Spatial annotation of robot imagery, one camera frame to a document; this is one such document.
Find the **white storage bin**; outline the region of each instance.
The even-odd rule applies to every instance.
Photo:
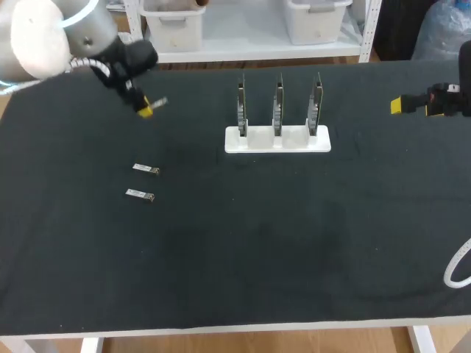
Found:
[[[198,51],[202,45],[202,15],[206,7],[190,11],[157,11],[166,0],[141,0],[157,52]]]
[[[296,45],[335,42],[352,0],[283,0],[286,26]]]

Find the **plastic container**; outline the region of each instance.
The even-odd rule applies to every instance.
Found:
[[[283,0],[286,26],[295,45],[335,42],[352,0]]]
[[[141,15],[147,19],[157,51],[199,51],[202,46],[202,16],[206,7],[189,11],[159,12],[168,0],[141,0]]]
[[[440,0],[425,15],[413,60],[457,60],[461,45],[471,40],[471,7],[464,0]]]

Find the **plastic bag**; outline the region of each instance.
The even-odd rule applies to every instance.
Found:
[[[412,60],[458,59],[471,40],[471,7],[465,0],[440,0],[425,15]]]

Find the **white holder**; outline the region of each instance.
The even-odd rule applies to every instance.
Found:
[[[330,149],[329,129],[319,125],[317,136],[310,136],[307,119],[305,125],[283,125],[277,137],[273,126],[249,126],[248,120],[246,137],[240,136],[237,126],[226,128],[227,153],[319,153]]]

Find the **white table leg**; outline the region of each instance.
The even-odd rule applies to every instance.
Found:
[[[450,353],[469,353],[471,352],[471,331],[456,344]]]
[[[51,340],[21,340],[2,337],[0,341],[12,353],[59,353]]]
[[[407,330],[409,331],[414,353],[436,353],[428,326],[409,326]]]
[[[102,353],[103,338],[84,338],[80,353]]]

